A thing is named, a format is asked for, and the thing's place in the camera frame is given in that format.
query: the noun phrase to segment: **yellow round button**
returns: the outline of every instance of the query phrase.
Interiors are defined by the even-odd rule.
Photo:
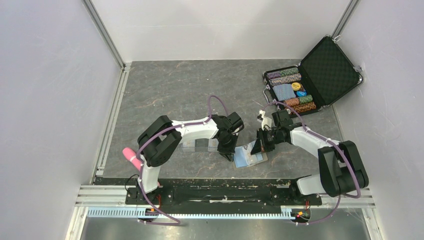
[[[301,89],[301,87],[302,87],[302,85],[301,85],[300,83],[298,83],[298,82],[293,82],[293,83],[291,84],[291,88],[292,88],[293,90],[295,90],[295,91],[299,91],[299,90]]]

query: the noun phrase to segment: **gray tabletop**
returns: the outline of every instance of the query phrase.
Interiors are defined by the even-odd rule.
[[[138,136],[159,116],[188,121],[207,115],[207,97],[217,95],[230,112],[237,112],[245,129],[238,146],[256,138],[260,127],[256,116],[266,104],[262,91],[264,71],[288,67],[296,59],[146,61],[131,65],[124,96],[116,121],[103,177],[127,178],[137,173],[122,155],[122,149],[138,148]],[[213,113],[224,115],[217,100]],[[267,108],[267,113],[275,107]],[[340,131],[331,107],[304,116],[314,131],[340,140]],[[217,153],[176,150],[161,167],[160,178],[297,178],[318,173],[318,161],[305,150],[281,143],[267,153],[268,161],[235,168]]]

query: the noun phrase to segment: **black case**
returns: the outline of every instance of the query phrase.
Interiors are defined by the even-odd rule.
[[[312,95],[316,109],[299,113],[312,114],[328,107],[361,84],[363,77],[346,57],[331,36],[327,35],[306,55],[297,66],[283,67],[266,71],[262,77],[271,97],[277,101],[277,96],[268,78],[268,73],[297,67],[302,75],[301,83],[307,94]],[[285,107],[278,104],[278,109]]]

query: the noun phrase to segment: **floor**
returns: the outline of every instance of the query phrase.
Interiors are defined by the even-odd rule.
[[[313,209],[311,220],[321,219],[328,213],[328,209]],[[331,220],[309,226],[295,226],[291,221],[278,219],[182,219],[181,222],[182,226],[149,226],[131,218],[88,217],[81,239],[371,239],[361,209],[347,212],[338,209]]]
[[[207,115],[207,97],[220,97],[230,112],[237,112],[245,129],[238,146],[256,138],[259,109],[266,104],[262,91],[264,71],[288,67],[298,59],[194,60],[133,62],[116,121],[103,177],[127,178],[137,173],[122,155],[122,149],[137,149],[138,136],[159,116],[187,121]],[[214,113],[224,115],[219,102],[212,100]],[[270,106],[268,113],[275,111]],[[304,116],[314,131],[341,139],[332,107]],[[217,153],[176,150],[161,167],[160,178],[298,178],[317,174],[318,161],[301,148],[288,143],[267,153],[268,161],[235,168]]]

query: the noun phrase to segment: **purple cable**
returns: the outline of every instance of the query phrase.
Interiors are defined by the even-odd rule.
[[[210,95],[208,98],[207,98],[207,109],[208,109],[208,118],[205,120],[205,121],[198,121],[198,122],[190,122],[190,123],[186,123],[184,126],[193,126],[193,125],[202,125],[202,124],[204,124],[204,123],[207,123],[207,122],[209,122],[210,120],[211,120],[211,118],[212,118],[212,107],[211,107],[211,98],[215,98],[215,99],[217,99],[221,104],[222,104],[222,106],[224,107],[224,110],[225,110],[225,113],[226,113],[226,115],[228,116],[229,115],[229,113],[228,113],[228,109],[227,109],[227,107],[225,106],[225,104],[224,104],[224,102],[219,98],[219,97],[217,97],[217,96],[215,96],[215,95]],[[138,159],[138,160],[140,160],[141,162],[143,162],[143,160],[142,160],[142,158],[141,158],[141,153],[142,153],[142,151],[145,149],[145,147],[147,146],[147,145],[149,145],[153,140],[155,140],[157,137],[159,137],[160,135],[162,135],[162,134],[164,134],[164,133],[166,133],[166,132],[168,132],[168,131],[170,131],[170,130],[173,130],[173,129],[176,129],[176,128],[182,128],[183,127],[183,125],[182,124],[179,124],[179,125],[175,125],[175,126],[170,126],[170,127],[168,127],[168,128],[165,128],[164,130],[162,130],[162,131],[160,131],[160,132],[158,132],[158,133],[156,133],[155,135],[153,135],[149,140],[147,140],[139,149],[138,149],[138,151],[137,151],[137,153],[135,154],[135,156],[136,156],[136,158]],[[165,212],[163,212],[162,210],[160,210],[159,208],[157,208],[150,200],[149,200],[149,198],[147,197],[147,195],[146,195],[146,192],[145,192],[145,190],[144,190],[144,188],[143,188],[143,185],[141,184],[141,182],[142,182],[142,179],[143,179],[143,166],[144,166],[144,164],[143,165],[141,165],[141,167],[140,167],[140,176],[138,177],[138,185],[140,186],[140,189],[141,189],[141,193],[143,194],[143,196],[144,196],[144,199],[146,200],[146,202],[153,208],[153,209],[155,209],[156,211],[158,211],[159,213],[161,213],[162,215],[164,215],[164,216],[166,216],[167,218],[169,218],[169,219],[171,219],[171,220],[174,220],[175,222],[144,222],[145,224],[150,224],[150,225],[162,225],[162,226],[178,226],[178,225],[180,225],[181,224],[181,221],[180,220],[178,220],[177,218],[175,218],[175,217],[172,217],[172,216],[170,216],[169,214],[167,214],[167,213],[165,213]]]
[[[268,106],[273,105],[273,104],[281,104],[281,105],[285,106],[286,108],[290,109],[290,110],[291,110],[294,114],[296,114],[296,115],[297,115],[297,117],[299,118],[300,122],[302,123],[302,127],[303,127],[303,129],[305,130],[305,132],[306,132],[306,133],[309,133],[309,134],[311,134],[312,136],[317,137],[317,138],[319,138],[319,139],[321,139],[321,140],[323,140],[323,141],[325,141],[325,142],[329,143],[330,145],[332,145],[332,146],[336,149],[336,151],[340,154],[340,156],[341,156],[341,158],[343,159],[343,161],[346,163],[346,167],[347,167],[347,169],[349,170],[350,175],[352,176],[353,184],[355,185],[355,189],[356,189],[356,192],[357,192],[357,195],[350,195],[350,194],[344,194],[344,195],[345,195],[345,196],[347,196],[347,197],[350,197],[350,198],[354,198],[354,199],[358,199],[358,198],[360,198],[360,197],[361,197],[361,188],[359,187],[359,183],[358,183],[358,180],[357,180],[357,178],[356,178],[356,176],[355,176],[355,172],[354,172],[354,170],[352,169],[351,164],[349,163],[348,159],[346,158],[345,154],[344,154],[344,153],[343,153],[343,151],[340,149],[340,147],[339,147],[339,146],[337,146],[337,144],[335,144],[335,143],[334,143],[333,141],[331,141],[329,138],[326,138],[325,136],[322,136],[322,135],[321,135],[321,134],[319,134],[319,133],[316,133],[316,132],[314,132],[314,131],[312,131],[312,130],[310,130],[310,129],[307,129],[307,127],[306,127],[306,125],[305,125],[305,122],[304,122],[303,118],[299,115],[299,113],[298,113],[298,112],[296,112],[296,111],[295,111],[295,110],[294,110],[291,106],[289,106],[289,105],[287,105],[287,104],[285,104],[285,103],[283,103],[283,102],[280,102],[280,101],[272,101],[272,102],[268,103],[267,105],[265,105],[265,106],[262,108],[262,110],[265,110]],[[333,216],[334,212],[335,212],[335,211],[337,210],[337,208],[339,207],[340,200],[341,200],[341,196],[339,195],[339,196],[338,196],[338,200],[337,200],[337,204],[335,205],[334,209],[330,212],[330,214],[329,214],[329,215],[327,215],[326,217],[324,217],[324,218],[322,218],[322,219],[319,219],[319,220],[316,220],[316,221],[311,221],[311,222],[307,222],[307,223],[298,223],[298,224],[301,224],[301,225],[317,224],[317,223],[320,223],[320,222],[322,222],[322,221],[324,221],[324,220],[326,220],[326,219],[330,218],[331,216]]]

